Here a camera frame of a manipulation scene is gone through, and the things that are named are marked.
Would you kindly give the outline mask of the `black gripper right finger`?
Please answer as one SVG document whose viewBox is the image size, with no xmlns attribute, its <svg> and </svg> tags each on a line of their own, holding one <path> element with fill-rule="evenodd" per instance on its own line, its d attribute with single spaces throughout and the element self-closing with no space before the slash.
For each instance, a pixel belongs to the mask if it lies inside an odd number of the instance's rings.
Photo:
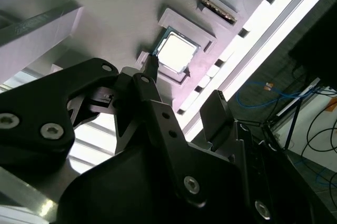
<svg viewBox="0 0 337 224">
<path fill-rule="evenodd" d="M 219 90 L 200 115 L 220 165 L 215 220 L 220 223 L 336 223 L 336 219 L 272 140 L 255 141 Z"/>
</svg>

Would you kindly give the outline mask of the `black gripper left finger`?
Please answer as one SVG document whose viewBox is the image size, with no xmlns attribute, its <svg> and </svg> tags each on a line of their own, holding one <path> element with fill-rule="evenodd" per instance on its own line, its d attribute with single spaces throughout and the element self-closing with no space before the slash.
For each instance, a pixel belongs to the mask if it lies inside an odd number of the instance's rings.
<svg viewBox="0 0 337 224">
<path fill-rule="evenodd" d="M 131 76 L 90 59 L 1 94 L 1 165 L 28 174 L 58 170 L 74 144 L 74 130 L 100 113 L 113 114 L 116 155 L 150 145 L 176 195 L 204 206 L 190 147 L 157 91 L 157 71 L 153 55 Z"/>
</svg>

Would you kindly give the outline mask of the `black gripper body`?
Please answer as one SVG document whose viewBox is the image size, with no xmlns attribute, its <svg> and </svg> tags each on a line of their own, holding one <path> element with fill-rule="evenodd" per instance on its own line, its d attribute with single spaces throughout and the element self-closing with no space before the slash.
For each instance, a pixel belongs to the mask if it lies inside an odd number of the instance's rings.
<svg viewBox="0 0 337 224">
<path fill-rule="evenodd" d="M 77 177 L 59 201 L 57 223 L 253 223 L 237 167 L 195 146 L 190 152 L 204 207 L 176 195 L 158 154 L 145 144 Z"/>
</svg>

